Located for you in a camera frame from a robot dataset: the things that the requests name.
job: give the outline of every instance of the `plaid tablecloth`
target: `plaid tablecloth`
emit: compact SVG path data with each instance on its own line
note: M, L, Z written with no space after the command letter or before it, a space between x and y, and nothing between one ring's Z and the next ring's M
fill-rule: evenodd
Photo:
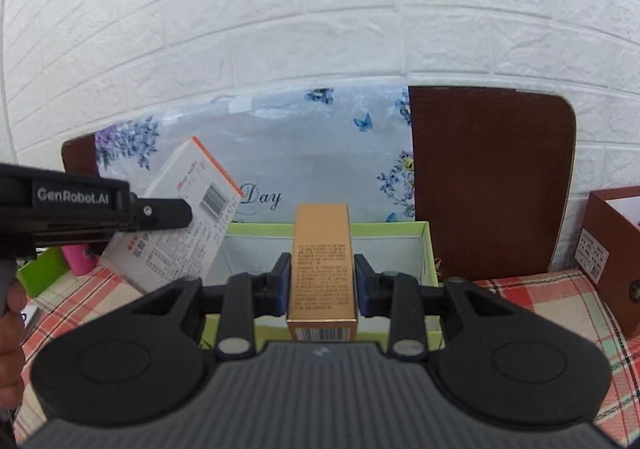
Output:
M596 423L610 437L628 445L640 434L640 338L625 340L607 306L586 276L577 270L478 282L543 317L594 341L609 358L613 379ZM24 343L26 390L15 423L23 440L44 422L30 385L33 358L53 337L132 301L139 293L109 270L87 276L70 274L35 301L42 308L36 330Z

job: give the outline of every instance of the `green gift box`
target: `green gift box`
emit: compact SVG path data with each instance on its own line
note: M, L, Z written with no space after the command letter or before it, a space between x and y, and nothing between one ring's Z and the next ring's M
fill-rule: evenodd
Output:
M235 273L270 271L282 252L291 252L293 230L293 224L231 224L206 285L221 285ZM351 224L351 238L353 253L364 254L376 272L404 272L415 276L421 285L438 285L427 222ZM427 317L426 324L429 345L437 349L442 340L438 318ZM217 316L207 317L204 345L213 343L217 325ZM360 317L357 338L386 347L388 327L387 318ZM255 337L258 348L267 340L290 339L286 319L257 318Z
M18 279L29 297L34 298L43 293L68 270L69 266L62 254L62 249L50 247L36 259L23 266L18 271Z

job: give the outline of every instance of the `pink object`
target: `pink object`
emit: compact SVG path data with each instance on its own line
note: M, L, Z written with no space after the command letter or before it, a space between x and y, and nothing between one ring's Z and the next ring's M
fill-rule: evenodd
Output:
M98 264L98 257L89 249L88 245L65 245L62 247L66 262L71 272L83 275L91 272Z

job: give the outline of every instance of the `human hand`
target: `human hand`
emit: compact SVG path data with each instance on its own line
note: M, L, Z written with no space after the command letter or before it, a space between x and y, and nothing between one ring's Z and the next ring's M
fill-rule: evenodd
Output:
M7 311L0 318L0 408L13 409L22 402L24 382L20 375L24 367L22 338L24 321L21 310L27 304L27 295L16 281L6 296Z

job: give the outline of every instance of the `white brick wall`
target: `white brick wall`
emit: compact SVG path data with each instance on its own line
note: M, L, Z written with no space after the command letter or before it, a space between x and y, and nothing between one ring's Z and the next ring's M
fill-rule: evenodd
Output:
M59 168L66 138L154 105L393 76L572 103L559 263L591 188L640 184L640 0L6 0L2 32L6 160Z

